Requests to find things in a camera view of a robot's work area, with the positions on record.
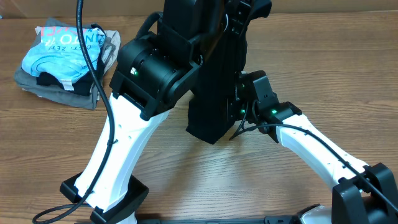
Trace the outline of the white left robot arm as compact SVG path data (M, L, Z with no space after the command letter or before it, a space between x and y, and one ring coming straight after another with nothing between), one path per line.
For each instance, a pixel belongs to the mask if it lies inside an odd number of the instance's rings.
M61 184L74 207L91 207L92 223L135 223L149 190L132 171L148 140L191 91L187 131L217 142L250 107L243 82L246 31L267 17L270 1L166 1L117 58L105 101L106 124L85 170Z

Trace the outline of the black t-shirt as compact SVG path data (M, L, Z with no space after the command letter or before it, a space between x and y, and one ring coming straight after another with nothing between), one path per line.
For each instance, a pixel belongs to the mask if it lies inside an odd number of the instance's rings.
M200 68L189 102L186 131L202 141L214 144L235 123L228 118L227 101L234 96L235 73L246 64L245 24L240 34L231 28L223 33L210 57Z

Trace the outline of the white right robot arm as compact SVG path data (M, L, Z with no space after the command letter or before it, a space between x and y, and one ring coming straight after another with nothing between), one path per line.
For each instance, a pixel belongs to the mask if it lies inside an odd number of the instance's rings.
M239 136L258 130L290 149L326 183L332 205L315 204L295 215L265 217L265 223L397 223L397 184L382 163L374 166L342 150L291 102L279 102L262 70L235 75L240 105Z

